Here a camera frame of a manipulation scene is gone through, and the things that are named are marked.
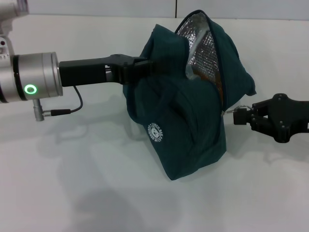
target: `black mechanical claw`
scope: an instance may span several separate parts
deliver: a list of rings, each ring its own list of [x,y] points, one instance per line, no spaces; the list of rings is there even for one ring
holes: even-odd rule
[[[309,133],[309,101],[294,101],[279,93],[270,100],[252,105],[253,110],[235,110],[234,124],[273,137],[278,143],[287,143],[297,133]]]

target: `zipper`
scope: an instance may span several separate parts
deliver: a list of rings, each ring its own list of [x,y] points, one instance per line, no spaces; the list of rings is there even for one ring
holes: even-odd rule
[[[211,24],[211,20],[210,18],[205,14],[205,12],[200,11],[201,13],[203,13],[206,17],[209,29],[211,31],[211,35],[213,37],[213,42],[214,42],[214,47],[216,49],[216,53],[217,53],[217,58],[218,58],[218,67],[219,67],[219,73],[220,73],[220,79],[221,79],[221,84],[222,84],[222,92],[223,92],[223,104],[222,104],[222,115],[224,115],[225,111],[224,109],[226,109],[226,105],[227,105],[227,95],[226,95],[226,84],[225,84],[225,77],[224,77],[224,73],[222,71],[222,62],[221,62],[221,56],[220,56],[220,52],[218,49],[218,42],[217,42],[217,38],[213,33],[213,29],[212,29],[212,24]]]

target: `white table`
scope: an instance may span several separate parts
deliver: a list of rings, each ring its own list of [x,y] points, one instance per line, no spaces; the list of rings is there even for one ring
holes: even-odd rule
[[[309,22],[215,20],[255,79],[252,104],[283,92],[309,100]],[[59,61],[140,54],[155,24],[181,19],[27,16],[13,23],[16,54]],[[35,122],[32,102],[0,111],[1,232],[307,232],[309,135],[288,144],[232,125],[218,163],[170,181],[122,87],[79,87],[84,108]],[[73,88],[44,109],[78,106]]]

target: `white wall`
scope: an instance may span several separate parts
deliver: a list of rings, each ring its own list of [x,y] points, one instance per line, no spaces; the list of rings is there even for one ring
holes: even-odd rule
[[[212,18],[309,20],[308,0],[178,0],[177,16],[197,9]]]
[[[28,0],[31,14],[175,17],[175,0]]]
[[[176,0],[28,0],[31,14],[174,17]],[[309,20],[308,0],[178,0],[179,18],[202,9],[212,18]]]

